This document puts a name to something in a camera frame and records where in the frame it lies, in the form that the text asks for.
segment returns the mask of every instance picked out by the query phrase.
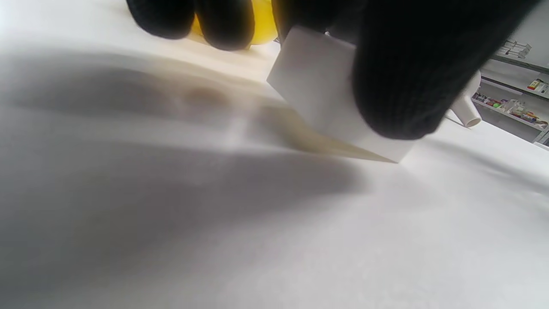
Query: white tube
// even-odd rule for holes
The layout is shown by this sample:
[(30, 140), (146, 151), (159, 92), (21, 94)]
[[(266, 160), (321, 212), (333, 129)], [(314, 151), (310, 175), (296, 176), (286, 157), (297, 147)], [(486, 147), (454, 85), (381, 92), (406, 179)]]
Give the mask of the white tube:
[(460, 97), (454, 101), (450, 109), (456, 114), (466, 128), (475, 126), (482, 121), (473, 101), (466, 95), (460, 95)]
[(475, 126), (482, 121), (477, 108), (473, 104), (473, 101), (471, 101), (471, 97), (479, 86), (480, 72), (477, 71), (450, 107), (466, 128)]

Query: white wall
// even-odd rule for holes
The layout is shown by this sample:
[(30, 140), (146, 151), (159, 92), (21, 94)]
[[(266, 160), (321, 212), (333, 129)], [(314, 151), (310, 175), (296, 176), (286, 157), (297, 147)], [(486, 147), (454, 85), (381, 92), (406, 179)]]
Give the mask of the white wall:
[(543, 0), (522, 22), (511, 38), (532, 45), (526, 59), (549, 64), (549, 0)]

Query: yellow object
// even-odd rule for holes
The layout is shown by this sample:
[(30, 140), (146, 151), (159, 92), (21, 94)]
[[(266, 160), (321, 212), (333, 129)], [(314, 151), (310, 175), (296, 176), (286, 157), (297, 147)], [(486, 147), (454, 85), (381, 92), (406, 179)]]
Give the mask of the yellow object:
[[(252, 0), (251, 3), (254, 9), (255, 29), (250, 44), (260, 45), (269, 43), (278, 35), (271, 0)], [(200, 36), (204, 36), (196, 15), (194, 16), (192, 31)]]

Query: white plastic tool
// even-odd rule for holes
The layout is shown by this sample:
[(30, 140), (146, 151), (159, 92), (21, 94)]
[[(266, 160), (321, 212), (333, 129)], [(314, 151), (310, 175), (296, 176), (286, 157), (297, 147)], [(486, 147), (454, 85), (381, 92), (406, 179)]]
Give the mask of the white plastic tool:
[(473, 104), (473, 101), (471, 101), (471, 97), (479, 86), (480, 72), (477, 71), (450, 107), (466, 128), (475, 126), (482, 121), (477, 108)]
[(317, 133), (399, 162), (414, 141), (382, 137), (362, 119), (349, 81), (354, 55), (354, 45), (294, 27), (267, 82)]

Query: black glove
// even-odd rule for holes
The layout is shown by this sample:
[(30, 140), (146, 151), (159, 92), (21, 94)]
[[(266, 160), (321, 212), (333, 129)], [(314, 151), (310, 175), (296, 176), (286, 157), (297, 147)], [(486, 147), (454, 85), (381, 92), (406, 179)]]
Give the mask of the black glove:
[[(379, 134), (432, 133), (470, 77), (539, 0), (272, 0), (279, 38), (293, 25), (357, 45), (352, 86), (364, 120)], [(196, 12), (214, 47), (246, 47), (251, 0), (127, 0), (152, 35), (181, 38)]]

